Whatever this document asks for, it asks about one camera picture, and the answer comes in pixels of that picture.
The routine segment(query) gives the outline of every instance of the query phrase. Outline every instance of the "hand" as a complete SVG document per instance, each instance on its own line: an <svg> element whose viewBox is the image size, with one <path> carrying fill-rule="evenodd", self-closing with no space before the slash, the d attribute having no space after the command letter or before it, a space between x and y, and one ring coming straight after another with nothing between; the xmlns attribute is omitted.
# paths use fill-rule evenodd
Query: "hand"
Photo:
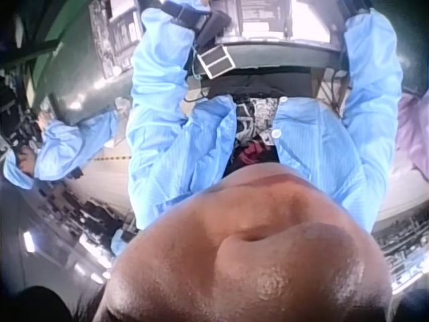
<svg viewBox="0 0 429 322"><path fill-rule="evenodd" d="M46 127L48 126L48 123L53 119L52 115L48 112L41 111L39 113L38 117L38 125L40 128L40 131L44 131Z"/></svg>

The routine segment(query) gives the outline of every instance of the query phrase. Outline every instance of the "yellow tape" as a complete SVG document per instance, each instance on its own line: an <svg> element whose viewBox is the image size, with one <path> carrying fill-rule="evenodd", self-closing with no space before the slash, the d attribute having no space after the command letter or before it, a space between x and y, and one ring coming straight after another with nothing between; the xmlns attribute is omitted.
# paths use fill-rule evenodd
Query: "yellow tape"
<svg viewBox="0 0 429 322"><path fill-rule="evenodd" d="M114 160L130 160L131 156L108 156L105 158L95 158L94 161L114 161Z"/></svg>

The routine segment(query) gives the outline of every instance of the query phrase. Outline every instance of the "wire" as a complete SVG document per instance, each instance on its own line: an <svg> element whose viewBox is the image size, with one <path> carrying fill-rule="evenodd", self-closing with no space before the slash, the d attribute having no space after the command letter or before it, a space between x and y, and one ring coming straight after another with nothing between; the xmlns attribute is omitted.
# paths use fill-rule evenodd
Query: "wire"
<svg viewBox="0 0 429 322"><path fill-rule="evenodd" d="M187 102L187 103L195 103L195 102L198 102L198 101L201 101L202 99L206 99L207 98L207 95L205 95L203 92L202 92L202 88L201 88L201 90L200 90L200 97L198 97L198 98L196 98L196 99L191 99L191 100L188 100L188 99L186 99L186 97L183 99L185 102Z"/></svg>

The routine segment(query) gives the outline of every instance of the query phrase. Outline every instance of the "white button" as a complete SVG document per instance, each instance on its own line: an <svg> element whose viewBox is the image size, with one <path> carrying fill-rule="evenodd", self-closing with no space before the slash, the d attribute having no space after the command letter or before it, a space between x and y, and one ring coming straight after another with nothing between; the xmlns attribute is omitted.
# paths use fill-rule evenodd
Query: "white button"
<svg viewBox="0 0 429 322"><path fill-rule="evenodd" d="M282 136L281 129L273 129L273 131L271 132L271 136L273 137L273 139L278 139L279 137L281 137Z"/></svg>

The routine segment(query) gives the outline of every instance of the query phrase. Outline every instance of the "skin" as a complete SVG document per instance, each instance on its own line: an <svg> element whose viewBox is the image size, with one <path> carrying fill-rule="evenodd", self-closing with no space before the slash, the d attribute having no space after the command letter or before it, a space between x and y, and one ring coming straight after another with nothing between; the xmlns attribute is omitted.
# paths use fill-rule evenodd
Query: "skin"
<svg viewBox="0 0 429 322"><path fill-rule="evenodd" d="M285 166L258 164L139 234L95 321L379 321L389 284L344 209Z"/></svg>
<svg viewBox="0 0 429 322"><path fill-rule="evenodd" d="M34 167L36 166L36 153L29 147L23 146L18 154L19 169L26 175L34 177Z"/></svg>

